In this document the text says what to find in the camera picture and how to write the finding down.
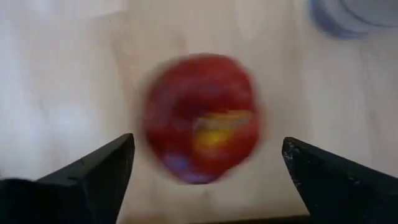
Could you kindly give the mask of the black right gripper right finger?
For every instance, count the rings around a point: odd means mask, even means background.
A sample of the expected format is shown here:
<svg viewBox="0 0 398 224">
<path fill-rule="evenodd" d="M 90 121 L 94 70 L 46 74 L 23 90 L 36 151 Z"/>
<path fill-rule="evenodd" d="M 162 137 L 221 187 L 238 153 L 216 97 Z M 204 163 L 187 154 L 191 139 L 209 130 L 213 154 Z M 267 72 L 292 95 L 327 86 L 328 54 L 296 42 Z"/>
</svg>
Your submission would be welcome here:
<svg viewBox="0 0 398 224">
<path fill-rule="evenodd" d="M 292 137 L 282 157 L 315 223 L 398 224 L 398 178 Z"/>
</svg>

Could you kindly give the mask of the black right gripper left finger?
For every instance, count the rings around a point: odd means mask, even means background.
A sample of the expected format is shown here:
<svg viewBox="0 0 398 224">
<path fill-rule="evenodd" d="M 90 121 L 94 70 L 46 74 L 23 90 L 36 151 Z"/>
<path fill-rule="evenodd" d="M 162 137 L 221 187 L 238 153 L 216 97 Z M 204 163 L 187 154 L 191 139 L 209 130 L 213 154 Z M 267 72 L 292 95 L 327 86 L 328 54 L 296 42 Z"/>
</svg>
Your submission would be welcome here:
<svg viewBox="0 0 398 224">
<path fill-rule="evenodd" d="M 127 133 L 37 180 L 0 180 L 0 224 L 116 224 L 134 151 Z"/>
</svg>

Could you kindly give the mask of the clear glass of milk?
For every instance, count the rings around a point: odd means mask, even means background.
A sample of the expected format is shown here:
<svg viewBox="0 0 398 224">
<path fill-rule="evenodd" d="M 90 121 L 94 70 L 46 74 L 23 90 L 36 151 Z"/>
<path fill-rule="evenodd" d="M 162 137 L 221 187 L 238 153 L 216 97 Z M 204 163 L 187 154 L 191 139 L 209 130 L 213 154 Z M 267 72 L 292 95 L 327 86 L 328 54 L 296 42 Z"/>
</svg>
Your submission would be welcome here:
<svg viewBox="0 0 398 224">
<path fill-rule="evenodd" d="M 357 39 L 398 28 L 398 0 L 307 0 L 310 17 L 324 33 Z"/>
</svg>

